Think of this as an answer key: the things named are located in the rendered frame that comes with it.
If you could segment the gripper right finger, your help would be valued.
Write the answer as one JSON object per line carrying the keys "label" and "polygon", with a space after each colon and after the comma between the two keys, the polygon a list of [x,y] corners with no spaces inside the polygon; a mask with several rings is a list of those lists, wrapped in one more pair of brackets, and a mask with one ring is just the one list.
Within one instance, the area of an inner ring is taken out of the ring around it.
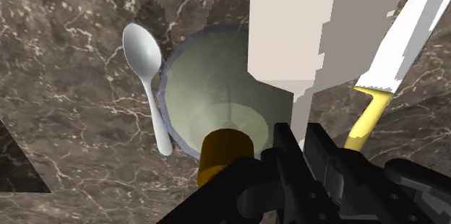
{"label": "gripper right finger", "polygon": [[338,147],[318,123],[307,126],[304,156],[339,208],[363,224],[451,224],[451,177],[405,158],[383,167]]}

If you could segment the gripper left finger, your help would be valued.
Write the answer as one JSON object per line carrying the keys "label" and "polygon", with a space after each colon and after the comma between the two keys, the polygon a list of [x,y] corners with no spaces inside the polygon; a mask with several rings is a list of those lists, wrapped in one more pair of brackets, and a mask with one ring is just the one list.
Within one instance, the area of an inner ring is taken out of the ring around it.
{"label": "gripper left finger", "polygon": [[284,123],[275,125],[273,146],[259,160],[233,161],[157,224],[258,224],[273,210],[276,224],[339,224],[337,207]]}

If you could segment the dark yellow cylinder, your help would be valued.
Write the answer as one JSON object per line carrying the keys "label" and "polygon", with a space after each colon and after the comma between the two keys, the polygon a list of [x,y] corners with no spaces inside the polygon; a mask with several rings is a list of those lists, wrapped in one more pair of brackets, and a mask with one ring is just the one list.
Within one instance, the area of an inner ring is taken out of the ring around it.
{"label": "dark yellow cylinder", "polygon": [[250,137],[236,129],[218,129],[210,132],[202,143],[197,185],[202,187],[226,166],[241,157],[254,157]]}

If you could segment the pale green bowl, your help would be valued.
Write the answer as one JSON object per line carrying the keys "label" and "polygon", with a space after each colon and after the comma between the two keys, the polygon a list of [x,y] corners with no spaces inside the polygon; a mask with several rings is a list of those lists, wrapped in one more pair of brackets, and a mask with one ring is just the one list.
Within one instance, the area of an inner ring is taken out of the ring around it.
{"label": "pale green bowl", "polygon": [[250,137],[254,154],[272,146],[276,123],[290,123],[293,93],[257,81],[247,71],[249,30],[213,25],[174,49],[163,65],[158,102],[169,134],[199,158],[204,138],[218,129]]}

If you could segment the white spoon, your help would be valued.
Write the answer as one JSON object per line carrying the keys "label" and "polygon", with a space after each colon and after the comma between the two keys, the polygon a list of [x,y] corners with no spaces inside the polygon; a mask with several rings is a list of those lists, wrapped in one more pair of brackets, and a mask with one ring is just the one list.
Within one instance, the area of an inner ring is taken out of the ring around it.
{"label": "white spoon", "polygon": [[161,155],[169,156],[173,152],[173,146],[152,89],[152,80],[158,74],[162,64],[158,42],[143,26],[129,23],[122,34],[122,46],[129,67],[139,77],[144,87],[158,151]]}

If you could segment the yellow-handled white knife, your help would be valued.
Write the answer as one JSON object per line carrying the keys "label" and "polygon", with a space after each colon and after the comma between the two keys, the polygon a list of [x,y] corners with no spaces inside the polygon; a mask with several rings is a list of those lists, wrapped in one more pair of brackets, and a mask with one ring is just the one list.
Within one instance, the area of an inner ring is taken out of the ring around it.
{"label": "yellow-handled white knife", "polygon": [[354,89],[372,96],[344,147],[359,151],[392,100],[451,0],[407,0]]}

